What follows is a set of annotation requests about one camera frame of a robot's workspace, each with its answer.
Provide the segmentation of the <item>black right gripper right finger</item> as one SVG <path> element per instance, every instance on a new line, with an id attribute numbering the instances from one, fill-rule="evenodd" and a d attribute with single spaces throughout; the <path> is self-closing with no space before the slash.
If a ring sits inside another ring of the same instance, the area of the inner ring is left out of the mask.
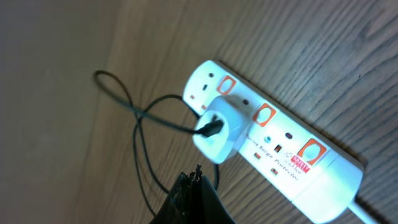
<path id="1" fill-rule="evenodd" d="M 212 184 L 203 175 L 201 165 L 195 168 L 194 180 L 191 184 L 191 223 L 197 224 L 235 224 L 217 193 L 220 183 L 218 165 L 214 165 L 215 181 Z"/>

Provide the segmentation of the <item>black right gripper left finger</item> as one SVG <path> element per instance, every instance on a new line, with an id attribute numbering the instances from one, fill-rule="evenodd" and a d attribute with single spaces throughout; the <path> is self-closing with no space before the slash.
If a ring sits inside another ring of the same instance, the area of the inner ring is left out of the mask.
<path id="1" fill-rule="evenodd" d="M 201 175 L 181 173 L 150 224 L 202 222 Z"/>

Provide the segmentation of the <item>white power strip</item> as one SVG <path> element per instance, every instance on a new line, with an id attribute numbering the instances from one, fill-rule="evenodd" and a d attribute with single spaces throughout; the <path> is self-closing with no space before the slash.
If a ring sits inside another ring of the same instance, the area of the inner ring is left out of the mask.
<path id="1" fill-rule="evenodd" d="M 199 117 L 220 95 L 237 95 L 252 108 L 242 155 L 314 223 L 351 210 L 372 218 L 356 203 L 363 166 L 338 146 L 226 67 L 208 60 L 191 74 L 183 100 Z"/>

